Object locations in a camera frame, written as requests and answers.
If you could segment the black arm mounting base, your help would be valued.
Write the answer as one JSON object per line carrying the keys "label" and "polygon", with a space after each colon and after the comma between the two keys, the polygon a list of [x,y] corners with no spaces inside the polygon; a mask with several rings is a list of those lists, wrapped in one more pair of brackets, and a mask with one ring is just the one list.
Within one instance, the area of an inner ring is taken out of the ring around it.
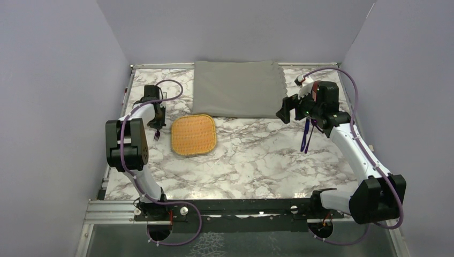
{"label": "black arm mounting base", "polygon": [[314,210],[309,198],[169,200],[167,205],[137,204],[134,221],[152,232],[306,232],[309,223],[342,219],[335,210]]}

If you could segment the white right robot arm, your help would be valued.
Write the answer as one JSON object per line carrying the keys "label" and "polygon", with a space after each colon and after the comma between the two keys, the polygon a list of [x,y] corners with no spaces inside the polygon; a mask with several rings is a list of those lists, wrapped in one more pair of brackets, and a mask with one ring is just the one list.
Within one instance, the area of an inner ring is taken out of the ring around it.
{"label": "white right robot arm", "polygon": [[335,188],[314,191],[309,203],[309,212],[322,218],[330,210],[350,215],[358,224],[378,223],[401,219],[406,180],[393,175],[367,148],[352,123],[348,112],[342,111],[339,102],[339,87],[334,82],[315,81],[303,85],[298,94],[286,96],[276,116],[285,124],[295,119],[306,119],[301,151],[307,152],[310,141],[309,127],[319,127],[347,159],[357,181],[354,192]]}

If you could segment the grey scalloped cloth placemat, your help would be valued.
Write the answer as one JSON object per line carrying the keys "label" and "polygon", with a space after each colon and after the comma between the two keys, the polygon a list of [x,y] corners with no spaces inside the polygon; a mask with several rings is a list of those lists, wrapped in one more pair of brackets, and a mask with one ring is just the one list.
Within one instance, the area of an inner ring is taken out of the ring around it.
{"label": "grey scalloped cloth placemat", "polygon": [[275,118],[286,96],[285,75],[277,62],[194,64],[193,114]]}

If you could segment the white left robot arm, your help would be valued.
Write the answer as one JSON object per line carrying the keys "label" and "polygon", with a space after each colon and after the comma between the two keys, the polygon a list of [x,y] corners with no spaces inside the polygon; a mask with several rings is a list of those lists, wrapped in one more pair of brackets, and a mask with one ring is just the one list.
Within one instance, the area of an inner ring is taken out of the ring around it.
{"label": "white left robot arm", "polygon": [[123,173],[134,185],[142,203],[149,203],[148,213],[156,220],[165,218],[168,205],[162,188],[147,167],[149,150],[146,128],[154,129],[154,141],[166,126],[166,93],[155,85],[144,87],[143,97],[133,105],[134,113],[105,124],[108,165]]}

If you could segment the woven yellow wicker tray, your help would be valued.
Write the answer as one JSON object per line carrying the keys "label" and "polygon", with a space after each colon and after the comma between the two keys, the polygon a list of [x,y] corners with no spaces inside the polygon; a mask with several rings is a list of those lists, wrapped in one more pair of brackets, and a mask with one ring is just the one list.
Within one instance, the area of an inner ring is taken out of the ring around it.
{"label": "woven yellow wicker tray", "polygon": [[215,121],[208,115],[189,115],[177,118],[171,127],[172,150],[181,156],[211,152],[217,145]]}

